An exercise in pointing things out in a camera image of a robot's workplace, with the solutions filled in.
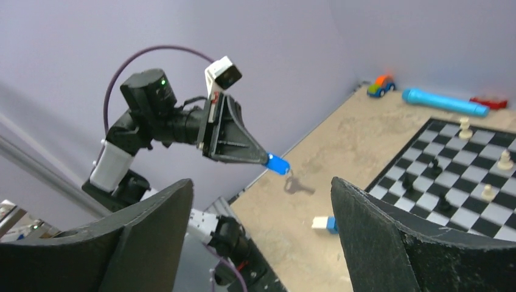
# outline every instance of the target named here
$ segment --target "black pawn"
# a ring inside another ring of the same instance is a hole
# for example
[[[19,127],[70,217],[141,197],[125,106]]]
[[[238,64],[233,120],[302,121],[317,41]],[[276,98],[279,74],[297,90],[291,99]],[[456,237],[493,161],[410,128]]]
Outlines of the black pawn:
[[[442,173],[442,167],[439,166],[437,158],[432,159],[432,175],[439,176]]]
[[[410,178],[410,176],[408,175],[408,173],[405,173],[405,174],[403,175],[402,187],[403,187],[405,190],[408,190],[408,191],[412,191],[412,190],[414,190],[414,186],[413,186],[412,179]]]
[[[452,208],[452,205],[450,204],[450,202],[448,202],[448,200],[446,200],[445,193],[439,194],[439,202],[437,204],[438,204],[439,210],[444,211],[444,212],[449,211]]]

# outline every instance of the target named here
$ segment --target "white pawn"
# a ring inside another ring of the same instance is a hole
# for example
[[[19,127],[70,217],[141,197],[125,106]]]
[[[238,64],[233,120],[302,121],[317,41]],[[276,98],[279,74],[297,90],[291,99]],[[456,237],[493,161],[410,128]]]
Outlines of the white pawn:
[[[497,166],[500,170],[510,170],[513,168],[514,162],[511,160],[511,153],[506,149],[501,153]]]
[[[488,202],[491,202],[495,198],[495,192],[490,184],[486,184],[480,197]]]
[[[463,140],[471,139],[473,136],[473,131],[469,128],[469,119],[467,117],[462,117],[461,120],[461,131],[459,133],[459,138]]]

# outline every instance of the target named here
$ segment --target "blue block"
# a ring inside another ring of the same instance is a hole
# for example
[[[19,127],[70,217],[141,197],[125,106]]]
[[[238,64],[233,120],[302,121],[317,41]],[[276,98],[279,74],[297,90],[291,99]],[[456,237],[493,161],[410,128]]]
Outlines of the blue block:
[[[337,222],[335,221],[335,217],[330,216],[328,217],[328,223],[326,223],[326,229],[331,234],[338,234],[338,228],[337,228]]]

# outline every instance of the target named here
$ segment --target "cable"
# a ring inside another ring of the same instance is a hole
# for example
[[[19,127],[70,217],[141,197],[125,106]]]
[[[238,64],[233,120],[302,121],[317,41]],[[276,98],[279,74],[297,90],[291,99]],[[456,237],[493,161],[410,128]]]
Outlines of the cable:
[[[245,285],[245,280],[243,279],[243,276],[240,273],[240,271],[238,271],[237,268],[234,265],[232,265],[229,261],[227,261],[226,259],[224,259],[220,255],[218,255],[216,252],[214,252],[208,245],[204,245],[204,247],[206,247],[208,252],[211,253],[214,257],[216,257],[220,263],[223,263],[228,268],[230,268],[231,271],[233,271],[233,273],[235,273],[237,278],[239,278],[240,284],[242,284],[242,291],[243,292],[248,292],[247,291],[247,286]]]
[[[181,50],[183,52],[188,52],[190,54],[194,54],[202,59],[205,59],[206,61],[210,62],[210,63],[213,63],[214,60],[208,56],[206,56],[205,54],[197,51],[197,50],[194,50],[194,49],[190,49],[188,47],[183,47],[183,46],[176,46],[176,45],[169,45],[169,44],[163,44],[163,45],[159,45],[159,46],[152,46],[152,47],[148,47],[146,49],[143,49],[143,50],[140,50],[138,52],[136,52],[134,55],[130,56],[127,60],[125,60],[124,63],[122,63],[122,65],[118,68],[118,70],[115,72],[115,74],[113,75],[113,77],[111,78],[111,81],[110,81],[110,84],[108,85],[108,89],[106,90],[106,95],[104,96],[104,106],[103,106],[103,121],[104,121],[104,132],[106,134],[108,134],[108,131],[110,129],[110,126],[109,126],[109,121],[108,121],[108,108],[109,108],[109,105],[110,105],[110,98],[111,98],[111,92],[113,91],[113,88],[114,88],[114,84],[116,82],[116,80],[118,80],[118,77],[120,77],[122,71],[124,71],[124,69],[132,62],[134,61],[137,57],[140,57],[141,55],[144,55],[148,52],[152,52],[154,50],[163,50],[163,49],[169,49],[169,50]]]

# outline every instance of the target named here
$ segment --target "metal frame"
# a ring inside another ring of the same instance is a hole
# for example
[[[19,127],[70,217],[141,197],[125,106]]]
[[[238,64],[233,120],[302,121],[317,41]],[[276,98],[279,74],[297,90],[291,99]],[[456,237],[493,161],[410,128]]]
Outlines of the metal frame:
[[[0,156],[23,169],[25,172],[49,186],[57,193],[71,200],[90,213],[93,217],[102,218],[111,212],[76,186],[63,179],[51,169],[30,157],[26,152],[0,135]]]

